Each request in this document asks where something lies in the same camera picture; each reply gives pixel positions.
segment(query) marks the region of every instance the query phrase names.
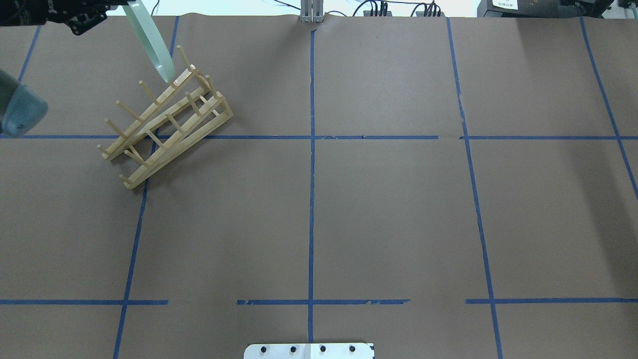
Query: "label sticker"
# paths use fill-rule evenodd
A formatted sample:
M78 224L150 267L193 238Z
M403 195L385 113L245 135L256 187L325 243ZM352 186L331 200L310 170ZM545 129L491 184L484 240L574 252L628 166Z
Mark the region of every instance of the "label sticker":
M503 9L518 10L518 0L492 0L492 5Z

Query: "white label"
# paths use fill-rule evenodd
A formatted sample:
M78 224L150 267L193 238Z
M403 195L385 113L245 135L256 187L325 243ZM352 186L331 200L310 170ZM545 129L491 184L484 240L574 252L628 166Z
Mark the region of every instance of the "white label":
M518 0L492 0L492 5L503 9L518 10Z

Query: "metal bracket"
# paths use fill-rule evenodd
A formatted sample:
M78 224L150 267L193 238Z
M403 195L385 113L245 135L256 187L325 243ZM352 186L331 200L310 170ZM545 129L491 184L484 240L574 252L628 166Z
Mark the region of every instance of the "metal bracket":
M323 22L323 0L301 0L301 22Z
M252 344L244 359L374 359L372 343Z

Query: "translucent blue object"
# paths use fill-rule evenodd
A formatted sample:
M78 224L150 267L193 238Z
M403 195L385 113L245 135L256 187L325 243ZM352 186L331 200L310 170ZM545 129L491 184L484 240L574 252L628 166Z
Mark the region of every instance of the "translucent blue object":
M124 8L126 18L133 26L133 31L142 43L159 76L165 82L174 80L175 65L173 65L173 59L170 57L164 39L162 39L160 31L144 4L141 1L129 1L128 5L124 5L122 8Z
M20 137L37 125L46 115L48 105L27 86L20 85L13 92L2 120L2 133L10 137Z

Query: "white metal bracket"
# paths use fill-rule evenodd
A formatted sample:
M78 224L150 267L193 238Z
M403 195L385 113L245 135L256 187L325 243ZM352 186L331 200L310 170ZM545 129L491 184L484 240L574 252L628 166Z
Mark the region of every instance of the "white metal bracket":
M323 22L323 0L301 0L301 22Z
M374 359L368 343L252 344L244 359Z

